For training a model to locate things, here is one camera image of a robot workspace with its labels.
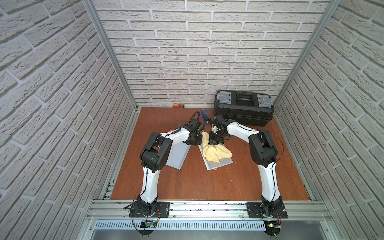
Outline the yellow cleaning cloth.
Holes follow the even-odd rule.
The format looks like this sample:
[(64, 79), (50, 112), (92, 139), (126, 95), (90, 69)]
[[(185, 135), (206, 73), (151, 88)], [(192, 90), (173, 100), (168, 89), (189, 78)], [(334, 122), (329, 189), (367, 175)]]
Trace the yellow cleaning cloth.
[(209, 144), (209, 134), (202, 132), (202, 151), (203, 156), (208, 162), (220, 164), (220, 160), (230, 159), (233, 154), (224, 145)]

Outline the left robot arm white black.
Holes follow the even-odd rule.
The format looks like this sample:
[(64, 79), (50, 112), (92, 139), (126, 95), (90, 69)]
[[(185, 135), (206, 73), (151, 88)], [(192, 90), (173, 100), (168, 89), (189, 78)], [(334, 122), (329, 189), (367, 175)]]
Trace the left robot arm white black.
[(197, 146), (202, 143), (204, 129), (192, 131), (188, 127), (178, 127), (167, 133), (151, 133), (140, 160), (143, 166), (143, 186), (137, 197), (139, 211), (146, 217), (156, 211), (158, 182), (161, 170), (166, 166), (172, 149), (179, 146)]

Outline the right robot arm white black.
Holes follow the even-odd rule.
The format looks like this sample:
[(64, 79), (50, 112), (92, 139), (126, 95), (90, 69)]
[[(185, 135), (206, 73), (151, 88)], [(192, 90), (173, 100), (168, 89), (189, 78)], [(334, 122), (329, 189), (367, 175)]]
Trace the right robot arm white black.
[(262, 181), (260, 214), (266, 218), (277, 215), (278, 210), (283, 207), (283, 199), (276, 176), (278, 149), (270, 132), (252, 129), (221, 116), (215, 117), (211, 125), (210, 143), (222, 144), (225, 137), (235, 136), (249, 144), (251, 158), (258, 165)]

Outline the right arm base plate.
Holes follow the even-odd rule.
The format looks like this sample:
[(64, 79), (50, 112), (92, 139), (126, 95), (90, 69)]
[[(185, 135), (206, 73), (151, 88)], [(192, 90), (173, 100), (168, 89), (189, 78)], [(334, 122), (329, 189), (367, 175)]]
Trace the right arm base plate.
[(248, 202), (246, 203), (248, 216), (250, 219), (274, 219), (281, 217), (282, 219), (288, 218), (288, 213), (283, 203), (262, 203), (262, 202)]

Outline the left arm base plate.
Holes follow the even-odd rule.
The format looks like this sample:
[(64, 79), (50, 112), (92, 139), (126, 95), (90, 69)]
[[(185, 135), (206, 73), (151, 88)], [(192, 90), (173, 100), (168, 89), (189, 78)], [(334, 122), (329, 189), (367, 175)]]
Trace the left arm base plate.
[(170, 205), (170, 202), (156, 202), (155, 205), (147, 203), (140, 205), (138, 202), (134, 202), (131, 205), (129, 216), (131, 218), (168, 218)]

